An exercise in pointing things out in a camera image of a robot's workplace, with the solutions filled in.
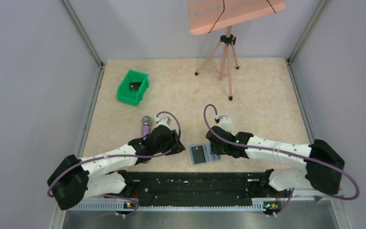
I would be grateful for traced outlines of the beige card holder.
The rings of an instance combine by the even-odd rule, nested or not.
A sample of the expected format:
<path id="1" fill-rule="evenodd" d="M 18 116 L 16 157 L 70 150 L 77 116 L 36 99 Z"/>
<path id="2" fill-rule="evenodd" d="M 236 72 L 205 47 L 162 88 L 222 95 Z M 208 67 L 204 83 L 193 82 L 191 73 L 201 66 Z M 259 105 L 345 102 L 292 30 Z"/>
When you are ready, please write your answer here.
<path id="1" fill-rule="evenodd" d="M 189 152 L 194 166 L 208 164 L 221 159 L 219 155 L 212 152 L 211 143 L 189 146 Z"/>

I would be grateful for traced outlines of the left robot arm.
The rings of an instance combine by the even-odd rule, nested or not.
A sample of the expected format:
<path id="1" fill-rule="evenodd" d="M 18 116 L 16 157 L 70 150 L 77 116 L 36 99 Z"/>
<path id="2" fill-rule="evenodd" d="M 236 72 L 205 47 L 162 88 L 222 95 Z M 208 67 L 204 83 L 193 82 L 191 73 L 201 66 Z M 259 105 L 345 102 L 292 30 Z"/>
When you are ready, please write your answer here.
<path id="1" fill-rule="evenodd" d="M 159 125 L 115 150 L 91 157 L 66 156 L 47 180 L 47 195 L 67 210 L 89 197 L 122 193 L 132 182 L 122 168 L 184 151 L 181 135 L 181 129 Z"/>

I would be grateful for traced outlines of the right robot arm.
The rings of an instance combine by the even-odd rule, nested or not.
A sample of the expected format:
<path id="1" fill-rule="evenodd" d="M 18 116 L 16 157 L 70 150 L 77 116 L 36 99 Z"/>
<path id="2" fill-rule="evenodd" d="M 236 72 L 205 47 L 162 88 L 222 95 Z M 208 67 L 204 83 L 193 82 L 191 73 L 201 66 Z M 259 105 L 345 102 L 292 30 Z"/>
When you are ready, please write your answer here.
<path id="1" fill-rule="evenodd" d="M 345 161 L 324 140 L 316 139 L 312 144 L 288 144 L 248 132 L 233 135 L 216 125 L 205 137 L 219 154 L 269 160 L 290 166 L 284 170 L 267 170 L 268 185 L 277 191 L 314 188 L 326 195 L 339 192 Z"/>

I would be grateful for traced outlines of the purple glitter microphone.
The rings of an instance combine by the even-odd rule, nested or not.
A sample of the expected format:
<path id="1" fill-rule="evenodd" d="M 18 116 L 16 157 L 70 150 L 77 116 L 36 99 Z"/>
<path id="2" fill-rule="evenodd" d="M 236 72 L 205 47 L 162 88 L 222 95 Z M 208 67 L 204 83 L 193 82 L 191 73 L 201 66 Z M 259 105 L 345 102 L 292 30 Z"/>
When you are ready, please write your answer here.
<path id="1" fill-rule="evenodd" d="M 145 139 L 152 131 L 153 120 L 150 116 L 145 115 L 142 118 L 141 122 L 142 122 L 141 135 L 142 138 Z"/>

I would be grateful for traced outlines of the green plastic bin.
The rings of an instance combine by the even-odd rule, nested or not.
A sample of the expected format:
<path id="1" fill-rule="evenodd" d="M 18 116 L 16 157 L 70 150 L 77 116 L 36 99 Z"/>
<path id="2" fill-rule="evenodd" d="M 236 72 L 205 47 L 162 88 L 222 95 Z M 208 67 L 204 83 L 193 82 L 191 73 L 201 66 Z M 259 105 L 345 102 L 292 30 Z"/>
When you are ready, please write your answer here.
<path id="1" fill-rule="evenodd" d="M 137 106 L 149 88 L 149 75 L 129 70 L 117 90 L 117 100 Z"/>

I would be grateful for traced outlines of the black object in bin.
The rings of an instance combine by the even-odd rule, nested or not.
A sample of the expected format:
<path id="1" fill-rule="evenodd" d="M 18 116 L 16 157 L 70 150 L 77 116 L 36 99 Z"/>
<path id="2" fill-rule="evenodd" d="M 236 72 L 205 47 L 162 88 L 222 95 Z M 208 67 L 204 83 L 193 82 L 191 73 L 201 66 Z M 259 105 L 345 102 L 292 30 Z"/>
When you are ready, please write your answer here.
<path id="1" fill-rule="evenodd" d="M 142 82 L 131 82 L 130 83 L 130 90 L 131 91 L 138 91 L 142 85 Z"/>

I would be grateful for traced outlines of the pink music stand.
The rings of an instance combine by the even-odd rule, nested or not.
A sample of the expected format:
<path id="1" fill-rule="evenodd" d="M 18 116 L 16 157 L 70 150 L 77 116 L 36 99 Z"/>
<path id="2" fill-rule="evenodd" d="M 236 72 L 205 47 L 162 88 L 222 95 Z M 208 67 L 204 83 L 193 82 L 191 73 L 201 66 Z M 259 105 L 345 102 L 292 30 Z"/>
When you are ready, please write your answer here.
<path id="1" fill-rule="evenodd" d="M 233 100 L 232 68 L 240 69 L 237 37 L 232 27 L 285 9 L 284 0 L 189 0 L 189 31 L 194 35 L 225 29 L 218 43 L 195 70 L 198 76 L 207 63 L 218 73 L 219 79 L 228 77 L 228 100 Z"/>

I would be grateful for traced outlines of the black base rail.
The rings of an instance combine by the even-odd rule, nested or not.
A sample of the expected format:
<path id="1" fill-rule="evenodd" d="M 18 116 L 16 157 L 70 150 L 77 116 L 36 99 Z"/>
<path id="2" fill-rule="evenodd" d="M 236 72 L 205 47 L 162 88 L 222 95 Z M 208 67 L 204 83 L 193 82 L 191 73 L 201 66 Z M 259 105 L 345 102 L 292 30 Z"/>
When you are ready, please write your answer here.
<path id="1" fill-rule="evenodd" d="M 289 190 L 276 191 L 264 173 L 241 172 L 126 172 L 119 194 L 141 207 L 250 206 L 256 198 L 283 200 Z"/>

